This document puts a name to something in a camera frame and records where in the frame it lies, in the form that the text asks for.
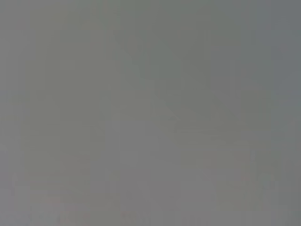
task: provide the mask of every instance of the gray surface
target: gray surface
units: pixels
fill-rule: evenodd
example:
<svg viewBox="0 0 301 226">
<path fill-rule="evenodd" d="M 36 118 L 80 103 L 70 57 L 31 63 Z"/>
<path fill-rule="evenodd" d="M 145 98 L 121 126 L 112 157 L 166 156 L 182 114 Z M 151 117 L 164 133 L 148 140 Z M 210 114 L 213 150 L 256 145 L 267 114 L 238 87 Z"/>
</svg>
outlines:
<svg viewBox="0 0 301 226">
<path fill-rule="evenodd" d="M 0 224 L 300 225 L 300 6 L 1 1 Z"/>
</svg>

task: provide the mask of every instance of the blurry background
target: blurry background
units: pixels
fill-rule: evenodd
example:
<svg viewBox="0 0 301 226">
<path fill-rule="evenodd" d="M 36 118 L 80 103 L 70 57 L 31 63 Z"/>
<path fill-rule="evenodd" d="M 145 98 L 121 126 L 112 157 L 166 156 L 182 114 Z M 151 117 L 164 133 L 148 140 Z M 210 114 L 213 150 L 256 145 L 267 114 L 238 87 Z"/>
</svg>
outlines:
<svg viewBox="0 0 301 226">
<path fill-rule="evenodd" d="M 300 225 L 300 6 L 1 1 L 1 224 Z"/>
</svg>

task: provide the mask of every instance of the gray wall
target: gray wall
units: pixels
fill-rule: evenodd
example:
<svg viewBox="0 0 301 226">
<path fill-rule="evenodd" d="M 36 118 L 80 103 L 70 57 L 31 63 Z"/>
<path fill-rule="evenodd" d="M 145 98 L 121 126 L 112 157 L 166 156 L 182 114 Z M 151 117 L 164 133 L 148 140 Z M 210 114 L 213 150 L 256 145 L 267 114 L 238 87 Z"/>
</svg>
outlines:
<svg viewBox="0 0 301 226">
<path fill-rule="evenodd" d="M 300 225 L 300 6 L 2 0 L 0 224 Z"/>
</svg>

